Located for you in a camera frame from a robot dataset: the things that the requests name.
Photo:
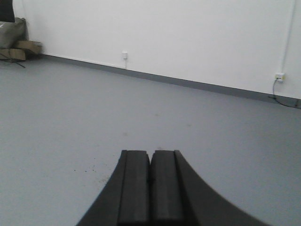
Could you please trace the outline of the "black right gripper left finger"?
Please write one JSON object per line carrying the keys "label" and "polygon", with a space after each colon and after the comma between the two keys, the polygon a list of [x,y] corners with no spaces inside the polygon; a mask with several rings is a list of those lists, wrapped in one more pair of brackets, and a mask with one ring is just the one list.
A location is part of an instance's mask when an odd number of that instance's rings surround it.
{"label": "black right gripper left finger", "polygon": [[118,164],[79,226],[148,226],[149,157],[123,150]]}

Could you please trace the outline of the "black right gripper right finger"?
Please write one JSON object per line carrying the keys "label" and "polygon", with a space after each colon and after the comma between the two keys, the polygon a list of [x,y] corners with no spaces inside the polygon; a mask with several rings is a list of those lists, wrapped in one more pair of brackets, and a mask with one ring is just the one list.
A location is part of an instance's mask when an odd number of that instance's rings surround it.
{"label": "black right gripper right finger", "polygon": [[155,151],[150,167],[153,226],[265,225],[218,194],[180,151]]}

